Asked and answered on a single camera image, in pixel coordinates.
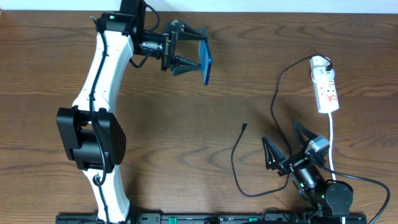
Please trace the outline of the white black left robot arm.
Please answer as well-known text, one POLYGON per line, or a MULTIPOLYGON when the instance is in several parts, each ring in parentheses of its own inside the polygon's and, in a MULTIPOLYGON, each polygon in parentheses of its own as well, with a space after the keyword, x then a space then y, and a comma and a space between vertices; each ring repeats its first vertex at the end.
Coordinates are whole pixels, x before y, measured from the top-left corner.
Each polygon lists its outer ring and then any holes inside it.
POLYGON ((123 1, 118 11, 94 19, 96 51, 81 92, 69 108, 60 108, 56 123, 65 153, 82 170, 98 205, 96 215, 58 217, 59 223, 134 223, 121 179, 126 135, 116 119, 116 102, 126 67, 133 56, 156 58, 173 75, 199 70, 210 79, 211 52, 205 29, 182 20, 164 30, 144 27, 144 1, 123 1))

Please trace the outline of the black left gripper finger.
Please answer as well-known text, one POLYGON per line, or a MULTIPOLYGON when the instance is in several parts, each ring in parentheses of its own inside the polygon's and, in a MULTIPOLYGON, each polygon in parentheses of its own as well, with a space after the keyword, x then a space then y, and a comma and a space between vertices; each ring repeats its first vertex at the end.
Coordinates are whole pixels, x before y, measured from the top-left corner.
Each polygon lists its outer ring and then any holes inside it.
POLYGON ((200 70, 201 65, 187 58, 176 55, 174 61, 170 66, 173 76, 181 75, 183 73, 200 70))
POLYGON ((208 36, 188 24, 180 24, 177 29, 177 40, 207 40, 208 36))

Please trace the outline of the blue screen smartphone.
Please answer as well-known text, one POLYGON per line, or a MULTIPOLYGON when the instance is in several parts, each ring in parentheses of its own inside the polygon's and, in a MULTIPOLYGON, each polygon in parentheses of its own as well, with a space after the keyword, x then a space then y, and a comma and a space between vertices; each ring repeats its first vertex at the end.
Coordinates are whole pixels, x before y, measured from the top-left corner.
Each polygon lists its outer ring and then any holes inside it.
POLYGON ((208 85, 213 57, 211 55, 210 45, 207 40, 200 41, 198 48, 198 56, 200 59, 203 83, 204 85, 208 85))

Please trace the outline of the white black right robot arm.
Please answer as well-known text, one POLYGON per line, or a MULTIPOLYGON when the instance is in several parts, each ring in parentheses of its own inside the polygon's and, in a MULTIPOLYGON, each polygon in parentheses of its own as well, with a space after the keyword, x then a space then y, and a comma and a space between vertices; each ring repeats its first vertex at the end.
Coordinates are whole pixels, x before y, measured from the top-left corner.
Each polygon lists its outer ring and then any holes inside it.
POLYGON ((275 144, 262 137, 266 156, 266 168, 277 170, 279 176, 292 175, 293 183, 301 196, 312 208, 300 215, 293 215, 292 223, 342 223, 349 216, 353 203, 353 189, 336 180, 325 180, 318 170, 324 165, 330 142, 303 127, 298 121, 293 129, 299 140, 301 151, 288 159, 275 144))

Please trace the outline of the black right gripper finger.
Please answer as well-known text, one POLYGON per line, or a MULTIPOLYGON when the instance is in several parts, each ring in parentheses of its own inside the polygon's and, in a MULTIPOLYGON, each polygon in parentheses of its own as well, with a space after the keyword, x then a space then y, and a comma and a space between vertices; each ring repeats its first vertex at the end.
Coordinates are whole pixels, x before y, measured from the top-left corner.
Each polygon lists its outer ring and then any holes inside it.
POLYGON ((299 147, 301 149, 306 149, 309 142, 315 138, 318 137, 317 134, 311 132, 307 128, 305 128, 303 125, 301 125, 300 122, 294 121, 292 123, 294 133, 296 134, 296 137, 298 139, 299 147))
POLYGON ((262 137, 262 145, 266 157, 266 169, 282 169, 283 162, 286 160, 283 153, 265 136, 262 137))

